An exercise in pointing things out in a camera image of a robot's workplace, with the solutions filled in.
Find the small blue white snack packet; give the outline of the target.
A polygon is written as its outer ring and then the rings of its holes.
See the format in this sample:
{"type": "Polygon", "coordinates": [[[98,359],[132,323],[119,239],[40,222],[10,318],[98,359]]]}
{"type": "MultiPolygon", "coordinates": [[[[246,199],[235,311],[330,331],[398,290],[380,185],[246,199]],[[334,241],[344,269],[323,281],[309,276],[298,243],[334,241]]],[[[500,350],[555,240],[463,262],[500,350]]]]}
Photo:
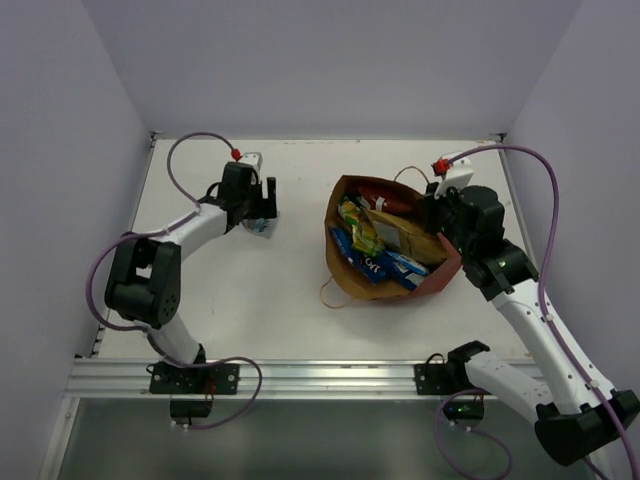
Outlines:
{"type": "Polygon", "coordinates": [[[247,219],[243,221],[243,226],[253,235],[270,238],[277,226],[277,222],[277,218],[247,219]]]}

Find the tan chips bag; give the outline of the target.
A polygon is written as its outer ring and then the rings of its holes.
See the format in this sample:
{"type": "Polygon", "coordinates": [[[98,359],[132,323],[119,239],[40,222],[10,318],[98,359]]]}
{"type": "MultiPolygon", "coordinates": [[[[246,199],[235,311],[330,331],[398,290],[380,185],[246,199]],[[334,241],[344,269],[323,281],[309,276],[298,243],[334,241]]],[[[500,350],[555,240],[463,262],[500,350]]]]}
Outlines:
{"type": "Polygon", "coordinates": [[[439,265],[449,257],[442,242],[415,222],[378,210],[364,213],[388,250],[425,265],[439,265]]]}

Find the red Doritos bag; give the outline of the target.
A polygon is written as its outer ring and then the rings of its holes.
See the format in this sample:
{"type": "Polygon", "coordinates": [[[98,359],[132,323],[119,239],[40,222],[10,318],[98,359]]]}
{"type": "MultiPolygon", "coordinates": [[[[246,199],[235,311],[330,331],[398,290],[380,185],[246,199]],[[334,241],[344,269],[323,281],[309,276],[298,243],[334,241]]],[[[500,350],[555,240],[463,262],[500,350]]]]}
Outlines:
{"type": "Polygon", "coordinates": [[[358,202],[368,210],[376,210],[392,215],[409,214],[412,204],[396,191],[383,186],[361,185],[357,187],[358,202]]]}

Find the green yellow snack packet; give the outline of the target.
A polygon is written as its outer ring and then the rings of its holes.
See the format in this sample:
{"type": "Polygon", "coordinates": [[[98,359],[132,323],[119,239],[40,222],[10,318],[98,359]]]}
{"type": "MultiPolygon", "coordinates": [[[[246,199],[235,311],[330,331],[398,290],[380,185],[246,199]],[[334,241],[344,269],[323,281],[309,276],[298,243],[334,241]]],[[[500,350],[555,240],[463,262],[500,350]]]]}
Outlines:
{"type": "Polygon", "coordinates": [[[384,243],[361,207],[348,197],[343,197],[338,203],[337,211],[350,229],[355,250],[370,257],[378,257],[384,252],[384,243]]]}

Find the blue Doritos bag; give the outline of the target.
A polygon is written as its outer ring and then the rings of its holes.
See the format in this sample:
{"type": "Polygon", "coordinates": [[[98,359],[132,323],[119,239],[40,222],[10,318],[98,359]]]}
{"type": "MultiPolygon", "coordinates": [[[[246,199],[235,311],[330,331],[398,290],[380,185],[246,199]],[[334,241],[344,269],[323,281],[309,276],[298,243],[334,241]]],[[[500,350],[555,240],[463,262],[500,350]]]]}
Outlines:
{"type": "Polygon", "coordinates": [[[352,246],[351,237],[344,230],[330,227],[329,232],[342,256],[371,284],[377,285],[388,279],[388,274],[381,265],[352,246]]]}

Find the blue Oreo packet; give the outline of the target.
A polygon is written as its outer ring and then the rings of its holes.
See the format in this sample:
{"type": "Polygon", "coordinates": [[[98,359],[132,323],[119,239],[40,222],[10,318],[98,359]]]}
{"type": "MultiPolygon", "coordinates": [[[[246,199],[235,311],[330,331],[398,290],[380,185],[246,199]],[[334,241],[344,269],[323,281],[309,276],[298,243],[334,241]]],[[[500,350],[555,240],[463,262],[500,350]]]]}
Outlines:
{"type": "Polygon", "coordinates": [[[414,291],[430,275],[429,269],[421,263],[403,254],[385,251],[379,263],[389,277],[409,291],[414,291]]]}

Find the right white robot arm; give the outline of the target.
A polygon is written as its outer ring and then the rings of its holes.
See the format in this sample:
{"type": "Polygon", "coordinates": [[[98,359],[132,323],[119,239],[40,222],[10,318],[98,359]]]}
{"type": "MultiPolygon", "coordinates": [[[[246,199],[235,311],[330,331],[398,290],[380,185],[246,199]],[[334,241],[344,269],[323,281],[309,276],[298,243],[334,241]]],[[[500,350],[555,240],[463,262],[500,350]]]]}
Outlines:
{"type": "Polygon", "coordinates": [[[425,229],[460,254],[466,278],[507,320],[532,354],[535,381],[480,341],[468,342],[423,374],[440,394],[482,389],[533,425],[545,452],[569,466],[620,438],[639,414],[639,398],[617,389],[575,342],[527,254],[504,236],[505,208],[484,186],[429,186],[425,229]]]}

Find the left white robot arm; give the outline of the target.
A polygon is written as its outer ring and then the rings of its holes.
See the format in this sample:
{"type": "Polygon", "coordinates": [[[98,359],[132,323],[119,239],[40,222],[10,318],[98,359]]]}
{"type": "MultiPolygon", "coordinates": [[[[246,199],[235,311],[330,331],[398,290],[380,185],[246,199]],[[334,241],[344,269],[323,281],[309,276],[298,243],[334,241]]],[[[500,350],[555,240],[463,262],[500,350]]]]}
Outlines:
{"type": "Polygon", "coordinates": [[[182,263],[237,226],[277,217],[276,179],[260,178],[263,158],[244,154],[225,165],[221,181],[196,201],[196,209],[157,235],[132,234],[115,249],[104,301],[146,334],[150,345],[174,365],[172,379],[185,392],[208,379],[204,348],[178,313],[182,263]]]}

